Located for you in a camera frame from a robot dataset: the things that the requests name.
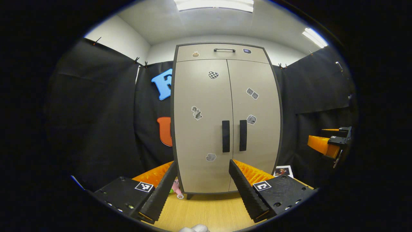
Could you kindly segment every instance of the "photo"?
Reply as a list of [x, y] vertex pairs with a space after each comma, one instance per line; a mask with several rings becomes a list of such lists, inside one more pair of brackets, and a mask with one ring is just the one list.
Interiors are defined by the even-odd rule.
[[288, 175], [293, 178], [292, 168], [290, 165], [287, 166], [277, 166], [273, 176]]

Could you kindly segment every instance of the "blue letter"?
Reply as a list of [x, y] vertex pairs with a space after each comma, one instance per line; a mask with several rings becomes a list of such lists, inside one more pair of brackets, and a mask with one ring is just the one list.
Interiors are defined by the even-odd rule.
[[156, 84], [157, 89], [159, 90], [159, 100], [166, 99], [170, 96], [171, 93], [168, 85], [172, 85], [172, 69], [169, 69], [166, 72], [153, 77], [152, 82]]

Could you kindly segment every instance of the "pink toy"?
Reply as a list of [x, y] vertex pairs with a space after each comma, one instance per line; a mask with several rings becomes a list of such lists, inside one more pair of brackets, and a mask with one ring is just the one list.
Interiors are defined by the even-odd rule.
[[173, 182], [172, 190], [173, 190], [173, 192], [177, 193], [177, 197], [178, 197], [179, 199], [183, 199], [183, 198], [184, 198], [182, 192], [181, 192], [180, 189], [179, 189], [179, 180], [175, 180], [175, 181]]

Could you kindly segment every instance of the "ceiling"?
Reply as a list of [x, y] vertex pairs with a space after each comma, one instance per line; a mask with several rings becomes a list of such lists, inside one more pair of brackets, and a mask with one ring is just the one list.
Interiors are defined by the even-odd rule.
[[179, 12], [173, 0], [144, 0], [118, 15], [151, 45], [191, 36], [236, 35], [273, 41], [305, 54], [319, 49], [302, 35], [304, 21], [268, 0], [255, 0], [253, 13], [221, 8]]

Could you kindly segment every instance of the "wooden table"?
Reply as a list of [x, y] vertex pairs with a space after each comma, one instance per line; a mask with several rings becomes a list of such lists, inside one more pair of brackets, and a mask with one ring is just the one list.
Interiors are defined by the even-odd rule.
[[176, 196], [176, 193], [169, 194], [162, 214], [153, 226], [177, 232], [183, 227], [203, 224], [210, 232], [231, 232], [266, 221], [253, 222], [238, 192], [194, 195], [190, 200], [186, 194], [184, 199]]

